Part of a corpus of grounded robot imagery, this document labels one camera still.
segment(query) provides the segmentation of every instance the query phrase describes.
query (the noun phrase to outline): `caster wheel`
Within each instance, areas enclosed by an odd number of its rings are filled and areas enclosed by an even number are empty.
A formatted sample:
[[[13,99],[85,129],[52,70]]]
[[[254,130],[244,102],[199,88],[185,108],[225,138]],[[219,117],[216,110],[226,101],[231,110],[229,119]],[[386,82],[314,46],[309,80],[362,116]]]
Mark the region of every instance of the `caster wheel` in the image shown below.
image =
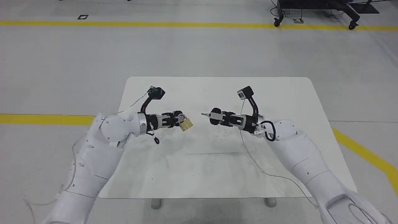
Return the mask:
[[[355,29],[356,26],[357,26],[357,23],[351,21],[350,24],[349,24],[349,26],[348,26],[348,29],[349,29],[349,30],[353,30],[353,29]]]

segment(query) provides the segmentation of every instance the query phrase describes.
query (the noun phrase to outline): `floor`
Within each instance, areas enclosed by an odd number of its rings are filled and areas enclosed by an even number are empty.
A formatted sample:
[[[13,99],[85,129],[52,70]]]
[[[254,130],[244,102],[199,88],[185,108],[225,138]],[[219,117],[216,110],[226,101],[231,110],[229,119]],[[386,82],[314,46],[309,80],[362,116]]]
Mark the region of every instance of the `floor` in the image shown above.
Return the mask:
[[[398,26],[398,1],[361,26]],[[309,77],[332,127],[398,167],[398,32],[333,30],[349,19],[304,11],[305,28],[62,27],[10,21],[273,24],[270,0],[0,0],[0,113],[90,114],[118,109],[131,76]],[[293,25],[291,11],[284,24]],[[24,196],[46,202],[66,179],[84,126],[0,125],[0,222],[32,223]],[[386,175],[340,146],[358,192],[393,222]],[[35,207],[40,222],[51,206]],[[305,198],[98,199],[88,223],[321,223]]]

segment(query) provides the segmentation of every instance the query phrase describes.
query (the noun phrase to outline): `black cable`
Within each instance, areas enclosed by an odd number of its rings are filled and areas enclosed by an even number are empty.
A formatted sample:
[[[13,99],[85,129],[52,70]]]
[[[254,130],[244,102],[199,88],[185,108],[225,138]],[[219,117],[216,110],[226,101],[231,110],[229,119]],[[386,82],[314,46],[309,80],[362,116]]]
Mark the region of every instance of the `black cable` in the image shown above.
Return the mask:
[[[261,122],[260,124],[264,124],[264,123],[270,124],[270,125],[272,126],[272,131],[274,132],[274,133],[272,133],[272,137],[271,137],[271,138],[269,138],[267,132],[265,132],[265,133],[264,133],[264,134],[266,135],[265,138],[266,138],[268,141],[270,141],[270,142],[274,142],[274,141],[275,141],[275,138],[276,138],[276,137],[275,137],[275,136],[276,136],[276,130],[275,130],[274,123],[273,123],[272,121],[264,120],[264,121]]]

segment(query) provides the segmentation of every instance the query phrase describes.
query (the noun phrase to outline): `white table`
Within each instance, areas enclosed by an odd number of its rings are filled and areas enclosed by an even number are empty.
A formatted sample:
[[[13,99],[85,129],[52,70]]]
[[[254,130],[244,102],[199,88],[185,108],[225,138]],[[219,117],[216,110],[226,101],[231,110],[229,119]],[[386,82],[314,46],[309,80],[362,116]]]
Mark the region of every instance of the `white table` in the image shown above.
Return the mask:
[[[260,114],[291,119],[319,147],[329,168],[349,189],[356,191],[311,81],[307,78],[248,77],[131,77],[127,80],[119,110],[125,110],[150,85],[166,94],[152,101],[147,113],[182,110],[192,121],[180,128],[131,137],[116,172],[100,193],[102,198],[247,198],[303,197],[292,182],[263,175],[242,145],[239,130],[213,126],[200,113],[214,107],[239,114],[242,101],[236,92],[250,85]],[[136,104],[137,111],[144,99]],[[243,113],[251,114],[245,103]],[[259,165],[269,174],[294,179],[263,139],[243,132],[245,143]]]

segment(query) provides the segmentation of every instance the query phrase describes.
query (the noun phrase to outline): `wire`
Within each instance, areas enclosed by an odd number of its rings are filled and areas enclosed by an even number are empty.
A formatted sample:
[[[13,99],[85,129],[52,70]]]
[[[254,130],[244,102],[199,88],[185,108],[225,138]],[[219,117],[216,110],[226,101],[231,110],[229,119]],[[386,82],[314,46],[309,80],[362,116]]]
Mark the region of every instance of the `wire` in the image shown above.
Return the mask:
[[[134,106],[139,100],[141,100],[143,97],[145,97],[147,93],[148,93],[148,91],[147,91],[146,93],[144,93],[138,100],[136,100],[130,107]],[[58,200],[58,198],[59,198],[59,196],[60,196],[60,194],[61,194],[62,191],[67,191],[67,190],[71,187],[71,185],[72,185],[72,183],[73,183],[73,180],[75,179],[75,176],[76,176],[76,153],[75,153],[75,146],[78,144],[79,141],[81,141],[81,140],[83,139],[83,137],[86,135],[86,133],[87,133],[87,130],[86,130],[85,133],[82,135],[82,137],[81,137],[80,139],[78,139],[78,140],[73,144],[73,146],[72,146],[72,153],[73,153],[73,175],[72,175],[72,179],[71,179],[71,181],[69,182],[68,186],[67,186],[65,189],[63,189],[63,184],[62,184],[59,193],[57,194],[57,196],[55,197],[55,199],[52,200],[51,202],[47,202],[47,203],[35,203],[35,202],[31,202],[31,201],[27,200],[26,198],[23,198],[25,204],[27,205],[27,207],[28,207],[29,210],[30,210],[30,214],[32,215],[33,224],[36,224],[36,218],[35,218],[35,214],[34,214],[34,212],[33,212],[32,206],[47,206],[47,205],[50,205],[50,204],[52,204],[52,203],[54,203],[54,202],[56,202],[56,201]]]
[[[147,91],[146,93],[144,93],[141,97],[139,97],[138,100],[136,100],[130,107],[134,106],[140,99],[142,99],[143,97],[145,97],[146,94],[148,94],[148,91]],[[122,112],[124,112],[124,111],[125,111],[125,110],[123,110],[123,111],[118,111],[117,113],[114,113],[114,114],[122,113]]]
[[[72,153],[73,153],[73,175],[72,175],[72,179],[68,184],[68,187],[66,187],[63,191],[67,191],[70,186],[72,185],[73,180],[75,179],[75,175],[76,175],[76,153],[75,153],[75,146],[77,145],[77,143],[83,139],[83,137],[86,135],[87,131],[85,131],[85,133],[82,135],[82,137],[80,139],[78,139],[72,146]]]
[[[246,100],[244,100],[243,103],[242,103],[242,108],[241,108],[241,113],[240,113],[240,114],[242,114],[242,110],[243,110],[243,106],[244,106],[244,102],[245,102],[245,101],[246,101]],[[301,190],[301,192],[304,194],[305,198],[307,198],[307,200],[308,200],[315,208],[318,208],[318,205],[315,204],[315,203],[313,203],[313,202],[309,199],[309,197],[304,193],[304,191],[302,190],[302,188],[301,188],[295,181],[293,181],[292,179],[290,179],[290,178],[288,178],[288,177],[284,177],[284,176],[282,176],[282,175],[271,175],[271,174],[268,174],[267,172],[265,172],[265,171],[261,168],[261,166],[256,162],[256,160],[254,160],[254,158],[253,158],[252,155],[250,154],[248,148],[246,147],[246,143],[245,143],[244,140],[243,140],[242,130],[239,130],[239,132],[241,133],[242,143],[243,143],[243,146],[244,146],[246,152],[248,153],[248,155],[249,155],[249,157],[251,158],[251,160],[253,160],[253,162],[257,165],[257,167],[260,169],[260,171],[261,171],[263,174],[268,175],[268,176],[270,176],[270,177],[278,177],[278,178],[287,179],[287,180],[293,182],[293,183]]]
[[[83,139],[83,137],[86,135],[86,133],[87,133],[87,131],[85,131],[84,135],[82,135],[82,137],[81,137],[80,139],[78,139],[78,140],[73,144],[73,146],[72,146],[72,153],[73,153],[73,175],[72,175],[72,179],[71,179],[70,183],[68,184],[68,186],[67,186],[65,189],[63,189],[63,184],[62,184],[59,193],[55,196],[55,199],[53,199],[51,202],[47,202],[47,203],[35,203],[35,202],[31,202],[31,201],[27,200],[25,197],[23,198],[25,204],[26,204],[27,207],[29,208],[30,214],[32,215],[33,224],[36,224],[36,217],[35,217],[35,213],[33,212],[32,206],[41,206],[41,207],[42,207],[42,206],[47,206],[47,205],[50,205],[50,204],[56,202],[56,201],[59,199],[59,197],[60,197],[60,195],[61,195],[61,192],[62,192],[62,191],[67,191],[67,190],[70,188],[70,186],[72,185],[72,182],[73,182],[73,180],[75,179],[75,175],[76,175],[76,153],[75,153],[75,146],[77,145],[77,143],[78,143],[79,141],[81,141],[81,140]]]
[[[335,19],[341,19],[344,15],[344,11],[341,11],[339,14],[333,14],[330,10],[330,14],[325,14],[325,17],[334,17]]]
[[[353,213],[353,211],[352,211],[352,209],[351,209],[351,206],[354,206],[354,207],[356,207],[357,209],[359,209],[360,211],[362,211],[363,213],[367,214],[367,217],[370,217],[370,218],[372,219],[372,221],[373,221],[375,224],[378,224],[377,221],[375,221],[374,218],[373,218],[367,211],[365,211],[363,208],[361,208],[360,206],[358,206],[358,205],[356,205],[356,204],[353,204],[353,203],[348,204],[348,209],[349,209],[349,211],[351,212],[351,214],[354,215],[354,217],[355,217],[357,220],[359,220],[361,223],[363,223],[363,224],[368,224],[368,223],[366,223],[366,222],[363,222],[361,219],[359,219],[359,218]]]

